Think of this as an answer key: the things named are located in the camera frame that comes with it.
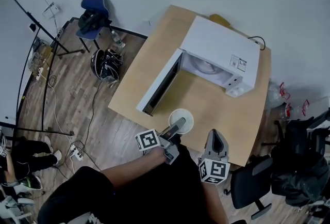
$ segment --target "blue chair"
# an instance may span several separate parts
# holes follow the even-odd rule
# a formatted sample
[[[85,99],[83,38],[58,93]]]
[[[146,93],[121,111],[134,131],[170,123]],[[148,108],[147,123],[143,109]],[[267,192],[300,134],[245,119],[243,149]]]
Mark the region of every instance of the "blue chair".
[[[82,0],[81,1],[81,7],[83,9],[94,9],[99,11],[100,13],[103,13],[107,16],[107,18],[110,20],[110,8],[107,0]],[[83,34],[80,30],[77,31],[76,36],[79,38],[79,40],[84,45],[85,49],[89,52],[85,42],[83,39],[86,40],[92,40],[95,43],[96,48],[99,50],[100,47],[98,43],[96,42],[96,38],[98,34],[101,32],[103,27],[100,27],[97,30],[91,30],[85,34]]]

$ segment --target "blue chair backrest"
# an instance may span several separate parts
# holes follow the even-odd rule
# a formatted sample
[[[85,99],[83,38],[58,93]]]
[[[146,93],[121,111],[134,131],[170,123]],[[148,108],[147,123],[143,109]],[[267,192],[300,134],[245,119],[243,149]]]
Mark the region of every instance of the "blue chair backrest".
[[[82,0],[81,7],[84,9],[96,9],[110,18],[107,0]]]

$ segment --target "open microwave door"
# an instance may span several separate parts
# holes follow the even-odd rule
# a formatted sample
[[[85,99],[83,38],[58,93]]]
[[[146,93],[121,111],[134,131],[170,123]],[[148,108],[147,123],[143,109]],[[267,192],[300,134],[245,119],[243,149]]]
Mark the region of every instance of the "open microwave door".
[[[152,116],[152,112],[175,79],[180,70],[183,51],[177,49],[164,68],[160,71],[136,109]]]

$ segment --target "power strip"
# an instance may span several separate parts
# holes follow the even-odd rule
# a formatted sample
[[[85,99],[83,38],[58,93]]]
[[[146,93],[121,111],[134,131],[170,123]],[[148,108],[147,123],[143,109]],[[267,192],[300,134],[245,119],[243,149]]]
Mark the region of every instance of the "power strip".
[[[74,146],[74,144],[71,145],[70,149],[71,149],[71,151],[73,151],[74,156],[76,156],[76,158],[79,161],[83,160],[83,155],[81,154],[80,151],[78,151],[78,149]]]

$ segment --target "sneaker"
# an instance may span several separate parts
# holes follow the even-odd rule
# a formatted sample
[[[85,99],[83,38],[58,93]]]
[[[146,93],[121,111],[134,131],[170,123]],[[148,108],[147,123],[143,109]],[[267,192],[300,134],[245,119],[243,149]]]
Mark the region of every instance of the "sneaker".
[[[49,149],[51,151],[51,154],[53,154],[54,153],[54,150],[53,150],[53,148],[51,146],[51,140],[47,136],[45,136],[45,138],[44,138],[43,141],[48,145],[48,147],[49,147]]]
[[[57,163],[55,165],[58,164],[58,162],[62,159],[62,153],[60,150],[57,150],[55,153],[54,153],[54,156],[56,157],[57,159]]]

